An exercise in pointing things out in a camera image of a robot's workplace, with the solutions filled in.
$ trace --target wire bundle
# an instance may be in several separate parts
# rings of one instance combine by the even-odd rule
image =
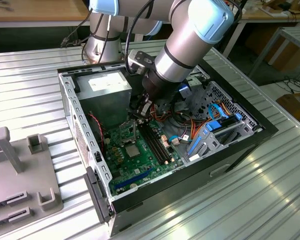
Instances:
[[[287,91],[288,93],[291,93],[291,94],[300,93],[300,80],[290,78],[289,76],[284,76],[283,80],[275,81],[274,83],[281,89]],[[280,86],[278,83],[284,83],[288,89]]]
[[[92,117],[95,122],[98,124],[98,127],[99,127],[99,131],[100,131],[100,137],[101,137],[101,153],[104,153],[104,134],[102,132],[102,128],[101,128],[101,125],[100,125],[100,122],[98,121],[98,119],[92,115],[92,114],[88,114],[90,117]]]
[[[216,103],[221,106],[221,108],[223,109],[223,111],[225,112],[226,115],[229,116],[229,115],[232,114],[226,108],[225,104],[222,101],[218,100],[218,101],[216,101]],[[183,137],[187,133],[188,126],[190,126],[190,138],[189,138],[188,142],[192,141],[196,137],[196,135],[199,133],[200,128],[204,124],[206,124],[206,123],[208,123],[208,122],[212,121],[213,119],[220,116],[219,113],[216,113],[214,116],[210,116],[208,119],[192,118],[191,116],[189,116],[188,114],[186,114],[184,112],[175,112],[175,101],[172,101],[170,111],[164,113],[161,116],[157,116],[155,106],[152,105],[150,115],[158,122],[164,122],[165,120],[168,120],[173,126],[178,128],[178,131],[179,131],[180,128],[184,127],[184,131],[180,136],[177,134],[177,135],[173,135],[173,136],[170,137],[170,139],[169,139],[170,142],[171,142],[171,140],[173,140],[175,138],[178,138],[180,140],[184,140]],[[175,125],[173,122],[171,122],[171,119],[169,117],[172,117],[172,119],[178,125]]]

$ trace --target workbench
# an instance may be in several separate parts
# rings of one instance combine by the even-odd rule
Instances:
[[[77,26],[88,15],[82,0],[7,0],[0,8],[0,28]]]
[[[257,9],[256,11],[247,11],[245,14],[242,15],[241,20],[239,21],[237,27],[235,28],[235,31],[233,32],[228,44],[226,45],[223,55],[225,57],[228,57],[232,48],[234,47],[236,41],[238,40],[240,34],[244,30],[244,27],[248,23],[296,23],[296,27],[300,27],[300,14],[296,14],[296,16],[279,16],[279,17],[273,17],[264,11]],[[276,54],[271,58],[269,61],[269,64],[272,65],[280,53],[282,53],[283,49],[288,45],[288,41],[285,41],[281,48],[278,49]]]
[[[156,55],[164,44],[130,48]],[[300,239],[300,124],[215,49],[204,59],[279,132],[234,170],[113,239]],[[0,53],[0,126],[10,129],[12,141],[36,133],[47,137],[64,204],[0,239],[109,238],[82,177],[56,70],[82,64],[80,47]]]

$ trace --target metal table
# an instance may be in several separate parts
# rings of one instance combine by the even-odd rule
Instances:
[[[275,33],[273,34],[273,36],[271,37],[271,39],[269,40],[269,42],[266,44],[266,46],[264,47],[264,49],[262,50],[262,52],[260,53],[260,55],[258,56],[258,58],[255,60],[253,66],[251,68],[251,70],[248,73],[249,78],[251,78],[252,75],[255,73],[255,71],[257,70],[257,68],[259,67],[259,65],[265,59],[265,57],[267,56],[268,52],[273,47],[273,45],[277,42],[277,40],[279,39],[280,36],[284,37],[286,39],[285,42],[287,42],[287,44],[289,42],[291,42],[291,43],[297,45],[300,48],[300,27],[279,27],[275,31]],[[278,52],[281,53],[282,50],[286,47],[286,45],[285,45],[285,43],[283,43],[280,46],[280,48],[278,49]]]
[[[155,55],[165,41],[132,43]],[[0,239],[107,239],[65,119],[58,68],[82,64],[81,48],[0,53],[0,126],[11,139],[44,134],[64,208]],[[300,124],[212,49],[204,59],[279,132],[233,171],[118,234],[114,239],[300,239]]]

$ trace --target blue joint cap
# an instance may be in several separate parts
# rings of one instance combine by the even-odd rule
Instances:
[[[156,35],[156,34],[159,32],[159,30],[161,29],[162,24],[163,24],[162,21],[158,21],[158,22],[155,24],[155,26],[153,27],[153,29],[152,29],[148,34],[146,34],[145,36],[153,36],[153,35]]]
[[[119,13],[118,0],[90,0],[90,6],[93,11],[101,14],[117,16]]]
[[[235,118],[238,119],[239,121],[242,119],[242,116],[240,113],[235,114]]]
[[[218,43],[235,18],[224,0],[192,0],[188,16],[195,33],[208,44]]]

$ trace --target cardboard box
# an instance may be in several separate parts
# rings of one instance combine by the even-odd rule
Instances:
[[[287,0],[287,2],[291,3],[290,9],[299,10],[300,8],[300,0]]]
[[[283,9],[278,7],[278,5],[284,3],[285,1],[286,0],[270,0],[263,4],[262,8],[271,14],[279,14],[283,11]]]
[[[276,102],[300,122],[300,93],[283,95]]]

